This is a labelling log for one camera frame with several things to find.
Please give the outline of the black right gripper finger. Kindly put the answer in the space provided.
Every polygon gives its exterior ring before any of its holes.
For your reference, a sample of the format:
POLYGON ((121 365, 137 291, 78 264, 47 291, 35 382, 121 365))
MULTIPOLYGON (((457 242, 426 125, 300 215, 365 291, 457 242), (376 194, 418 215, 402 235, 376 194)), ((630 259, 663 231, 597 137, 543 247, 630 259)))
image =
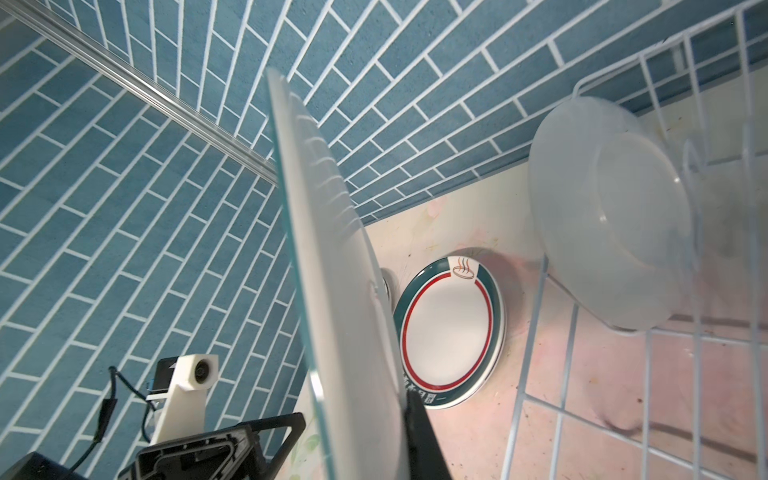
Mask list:
POLYGON ((404 411, 410 478, 413 480, 451 480, 451 474, 432 428, 421 397, 407 391, 404 411))

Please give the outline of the white plate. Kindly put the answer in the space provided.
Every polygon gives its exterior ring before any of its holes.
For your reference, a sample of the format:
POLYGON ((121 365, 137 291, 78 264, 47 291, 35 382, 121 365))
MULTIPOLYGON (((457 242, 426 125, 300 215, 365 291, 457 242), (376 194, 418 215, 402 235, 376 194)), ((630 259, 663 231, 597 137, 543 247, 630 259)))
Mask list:
POLYGON ((405 386, 433 410, 463 403, 487 382, 507 325, 491 272, 458 255, 430 263, 411 279, 394 322, 405 386))
POLYGON ((642 331, 682 307, 694 216, 671 153, 637 116, 589 96, 557 106, 531 145, 529 194, 551 266, 596 318, 642 331))
POLYGON ((327 475, 407 479, 407 401, 379 265, 315 120, 283 75, 266 79, 327 475))

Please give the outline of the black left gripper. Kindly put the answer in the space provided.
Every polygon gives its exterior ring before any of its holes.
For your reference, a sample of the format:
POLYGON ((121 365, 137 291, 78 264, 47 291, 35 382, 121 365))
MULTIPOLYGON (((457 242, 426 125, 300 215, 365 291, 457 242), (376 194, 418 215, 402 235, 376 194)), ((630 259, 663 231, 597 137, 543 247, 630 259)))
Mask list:
POLYGON ((297 412, 146 447, 120 479, 274 479, 306 428, 297 412), (277 452, 266 458, 260 434, 287 429, 277 452))

